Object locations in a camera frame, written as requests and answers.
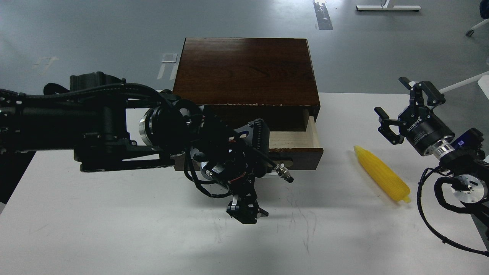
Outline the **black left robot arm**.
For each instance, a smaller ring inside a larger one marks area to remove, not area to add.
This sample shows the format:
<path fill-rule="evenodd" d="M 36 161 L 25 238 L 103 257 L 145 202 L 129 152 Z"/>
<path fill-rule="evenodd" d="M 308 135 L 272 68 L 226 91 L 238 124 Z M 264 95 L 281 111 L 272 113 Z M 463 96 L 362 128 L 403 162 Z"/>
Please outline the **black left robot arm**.
<path fill-rule="evenodd" d="M 255 179 L 290 171 L 269 157 L 262 119 L 233 129 L 204 105 L 169 89 L 128 83 L 102 73 L 72 75 L 70 88 L 42 95 L 1 90 L 1 202 L 6 204 L 38 151 L 72 150 L 82 172 L 166 168 L 185 157 L 183 171 L 210 198 L 232 196 L 227 214 L 256 223 L 269 214 Z"/>

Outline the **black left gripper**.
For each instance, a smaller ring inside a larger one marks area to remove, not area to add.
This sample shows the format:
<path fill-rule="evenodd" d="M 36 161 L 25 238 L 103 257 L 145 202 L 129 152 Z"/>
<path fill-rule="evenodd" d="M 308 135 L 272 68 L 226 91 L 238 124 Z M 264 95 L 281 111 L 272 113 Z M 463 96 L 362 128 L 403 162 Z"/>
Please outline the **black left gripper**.
<path fill-rule="evenodd" d="M 254 153 L 230 153 L 225 162 L 204 161 L 199 164 L 200 172 L 207 181 L 200 181 L 199 189 L 210 198 L 225 198 L 233 195 L 226 207 L 226 213 L 240 223 L 257 223 L 269 213 L 258 204 L 258 195 L 254 190 L 254 178 L 261 178 L 268 171 L 268 163 Z M 213 194 L 203 187 L 204 184 L 217 184 L 227 189 L 226 193 Z M 246 209 L 239 196 L 246 196 Z"/>

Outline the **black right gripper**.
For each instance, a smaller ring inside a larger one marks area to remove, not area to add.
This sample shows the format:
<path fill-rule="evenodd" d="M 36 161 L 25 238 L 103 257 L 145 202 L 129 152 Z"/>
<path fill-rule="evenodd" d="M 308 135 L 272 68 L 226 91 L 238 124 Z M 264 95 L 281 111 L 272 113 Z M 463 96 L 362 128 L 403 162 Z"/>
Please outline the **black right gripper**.
<path fill-rule="evenodd" d="M 393 120 L 381 107 L 375 107 L 374 111 L 379 116 L 380 127 L 378 131 L 391 144 L 402 144 L 404 139 L 414 147 L 422 156 L 431 154 L 429 147 L 445 139 L 451 142 L 454 139 L 454 132 L 440 120 L 431 108 L 445 104 L 445 95 L 430 81 L 414 82 L 411 84 L 407 77 L 400 77 L 402 83 L 410 92 L 409 105 L 398 116 L 398 120 Z M 400 134 L 395 134 L 390 126 L 399 126 Z"/>

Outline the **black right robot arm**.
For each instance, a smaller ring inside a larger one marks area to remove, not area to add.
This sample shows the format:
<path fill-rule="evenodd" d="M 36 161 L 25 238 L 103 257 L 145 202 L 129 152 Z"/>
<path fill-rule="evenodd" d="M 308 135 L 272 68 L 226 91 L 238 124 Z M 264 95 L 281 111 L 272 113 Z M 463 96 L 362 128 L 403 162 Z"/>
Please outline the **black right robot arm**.
<path fill-rule="evenodd" d="M 409 105 L 396 119 L 391 119 L 381 107 L 374 111 L 379 116 L 378 131 L 391 144 L 407 140 L 421 156 L 433 155 L 439 161 L 437 167 L 426 168 L 418 182 L 416 202 L 421 219 L 443 243 L 488 256 L 487 251 L 461 245 L 435 230 L 428 223 L 421 203 L 426 180 L 437 173 L 440 177 L 433 187 L 439 205 L 457 214 L 473 215 L 488 226 L 488 163 L 482 150 L 482 132 L 471 128 L 456 138 L 434 113 L 446 99 L 431 82 L 414 82 L 406 77 L 400 77 L 399 82 L 409 90 Z"/>

